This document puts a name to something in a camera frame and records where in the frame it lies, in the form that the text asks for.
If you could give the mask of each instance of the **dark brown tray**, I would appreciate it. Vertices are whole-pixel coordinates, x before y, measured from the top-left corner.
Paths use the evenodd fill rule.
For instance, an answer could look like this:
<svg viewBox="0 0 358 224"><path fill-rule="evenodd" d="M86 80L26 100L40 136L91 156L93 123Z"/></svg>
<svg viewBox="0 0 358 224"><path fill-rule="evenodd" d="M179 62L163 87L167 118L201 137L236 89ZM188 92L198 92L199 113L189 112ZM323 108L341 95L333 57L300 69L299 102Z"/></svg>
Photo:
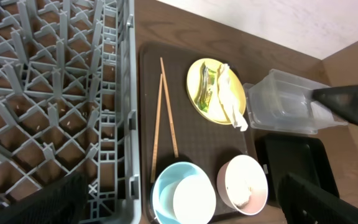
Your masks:
<svg viewBox="0 0 358 224"><path fill-rule="evenodd" d="M150 222L156 222L150 204L152 190L150 173L158 85L161 74L160 57L163 57L164 61L180 156L179 159L175 159L173 155L167 106L163 94L156 176L174 162L192 162L206 172L215 189L216 209L211 223L241 216L239 212L228 207L221 200L216 190L216 177L221 166L227 161L236 155L247 154L244 133L234 129L231 125L215 124L203 118L194 109L186 92L186 76L190 65L200 58L209 56L155 42L143 45L139 52L140 153L142 157L142 209L144 215Z"/></svg>

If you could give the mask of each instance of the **white wall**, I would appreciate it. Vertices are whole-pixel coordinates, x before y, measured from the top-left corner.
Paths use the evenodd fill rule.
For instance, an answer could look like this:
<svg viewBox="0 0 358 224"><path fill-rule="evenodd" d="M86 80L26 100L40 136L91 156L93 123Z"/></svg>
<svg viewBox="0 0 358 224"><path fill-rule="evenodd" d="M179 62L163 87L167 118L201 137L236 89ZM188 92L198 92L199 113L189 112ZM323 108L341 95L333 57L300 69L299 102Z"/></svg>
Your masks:
<svg viewBox="0 0 358 224"><path fill-rule="evenodd" d="M358 0L159 0L324 59L358 41Z"/></svg>

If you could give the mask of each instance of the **dish rack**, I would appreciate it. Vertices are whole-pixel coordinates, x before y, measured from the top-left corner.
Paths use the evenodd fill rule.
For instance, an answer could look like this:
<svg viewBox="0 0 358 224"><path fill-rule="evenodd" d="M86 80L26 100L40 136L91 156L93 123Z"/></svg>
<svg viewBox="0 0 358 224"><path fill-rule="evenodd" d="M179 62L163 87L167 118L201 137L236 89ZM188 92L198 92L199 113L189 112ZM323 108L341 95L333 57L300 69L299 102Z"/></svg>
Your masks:
<svg viewBox="0 0 358 224"><path fill-rule="evenodd" d="M138 223L133 0L0 0L0 209L88 176L80 223Z"/></svg>

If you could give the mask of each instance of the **light blue bowl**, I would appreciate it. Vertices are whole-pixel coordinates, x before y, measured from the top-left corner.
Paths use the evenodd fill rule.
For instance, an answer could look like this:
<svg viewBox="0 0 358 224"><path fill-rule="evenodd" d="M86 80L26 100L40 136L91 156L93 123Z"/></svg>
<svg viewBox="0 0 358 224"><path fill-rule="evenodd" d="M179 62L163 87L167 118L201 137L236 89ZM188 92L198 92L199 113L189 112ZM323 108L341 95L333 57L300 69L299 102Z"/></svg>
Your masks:
<svg viewBox="0 0 358 224"><path fill-rule="evenodd" d="M154 182L151 194L151 202L154 214L158 222L161 224L180 224L175 219L166 217L161 212L159 212L164 210L160 204L160 195L162 190L166 186L176 181L183 180L190 175L203 175L208 178L205 172L198 166L190 162L177 162L165 168L165 170L162 171L157 180Z"/></svg>

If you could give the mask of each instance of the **chopstick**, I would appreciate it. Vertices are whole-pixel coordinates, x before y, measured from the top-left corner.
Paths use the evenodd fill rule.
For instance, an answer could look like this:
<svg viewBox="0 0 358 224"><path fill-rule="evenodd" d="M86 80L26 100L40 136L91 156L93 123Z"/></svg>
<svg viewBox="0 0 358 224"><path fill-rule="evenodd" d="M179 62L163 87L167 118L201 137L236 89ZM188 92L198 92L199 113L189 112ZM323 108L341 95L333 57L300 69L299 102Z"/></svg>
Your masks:
<svg viewBox="0 0 358 224"><path fill-rule="evenodd" d="M175 136L175 128L173 128L171 101L169 100L168 85L167 85L167 79L165 78L165 69L164 69L164 62L162 60L162 57L160 57L160 62L161 62L162 80L163 80L163 84L164 84L165 99L167 101L169 127L171 129L171 138L172 138L172 144L173 144L173 153L175 154L175 158L177 158L177 157L179 157L177 138Z"/></svg>
<svg viewBox="0 0 358 224"><path fill-rule="evenodd" d="M158 149L158 133L160 131L160 111L161 111L161 88L162 88L162 78L160 76L160 87L158 88L158 99L157 99L157 115L155 116L155 131L154 131L154 145L153 145L153 161L152 161L152 176L151 183L155 181L155 168L157 166L157 149Z"/></svg>

